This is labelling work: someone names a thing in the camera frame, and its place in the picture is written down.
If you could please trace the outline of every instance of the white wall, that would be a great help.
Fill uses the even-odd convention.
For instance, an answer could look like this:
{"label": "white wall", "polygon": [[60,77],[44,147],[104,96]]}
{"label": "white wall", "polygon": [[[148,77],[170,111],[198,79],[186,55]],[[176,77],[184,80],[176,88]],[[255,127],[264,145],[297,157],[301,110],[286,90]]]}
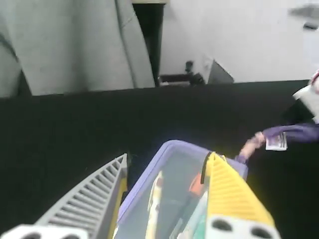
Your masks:
{"label": "white wall", "polygon": [[305,57],[303,22],[288,16],[307,0],[170,1],[161,74],[180,73],[191,57],[205,77],[204,58],[215,58],[236,82],[308,79],[316,70]]}

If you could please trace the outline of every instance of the yellow robot part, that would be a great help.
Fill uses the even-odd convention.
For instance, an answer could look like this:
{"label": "yellow robot part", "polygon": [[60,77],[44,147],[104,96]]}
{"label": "yellow robot part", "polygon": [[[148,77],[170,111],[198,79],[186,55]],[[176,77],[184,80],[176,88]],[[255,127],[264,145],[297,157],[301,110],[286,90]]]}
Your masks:
{"label": "yellow robot part", "polygon": [[210,153],[203,170],[209,177],[207,218],[223,215],[275,226],[269,212],[225,157]]}

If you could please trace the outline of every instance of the small card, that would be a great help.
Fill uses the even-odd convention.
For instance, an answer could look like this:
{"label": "small card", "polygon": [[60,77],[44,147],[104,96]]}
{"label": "small card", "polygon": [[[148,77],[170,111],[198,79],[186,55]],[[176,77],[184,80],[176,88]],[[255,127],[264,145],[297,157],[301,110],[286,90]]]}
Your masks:
{"label": "small card", "polygon": [[266,139],[266,150],[285,151],[287,148],[287,139],[285,133]]}

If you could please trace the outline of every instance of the gray curtain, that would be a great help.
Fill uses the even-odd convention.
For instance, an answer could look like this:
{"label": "gray curtain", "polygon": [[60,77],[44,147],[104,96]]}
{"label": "gray curtain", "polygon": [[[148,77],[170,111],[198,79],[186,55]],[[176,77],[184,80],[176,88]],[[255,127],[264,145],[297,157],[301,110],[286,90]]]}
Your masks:
{"label": "gray curtain", "polygon": [[153,87],[131,0],[0,0],[0,97]]}

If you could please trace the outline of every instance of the black tablecloth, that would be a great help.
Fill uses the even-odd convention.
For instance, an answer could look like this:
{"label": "black tablecloth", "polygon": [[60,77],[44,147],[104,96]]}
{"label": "black tablecloth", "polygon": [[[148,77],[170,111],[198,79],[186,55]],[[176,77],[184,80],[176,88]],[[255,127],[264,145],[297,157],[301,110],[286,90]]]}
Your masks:
{"label": "black tablecloth", "polygon": [[[171,139],[234,157],[258,130],[277,125],[304,81],[155,88],[0,101],[0,233],[34,223],[61,196],[124,152],[129,188]],[[317,232],[316,144],[261,149],[248,183],[284,239]]]}

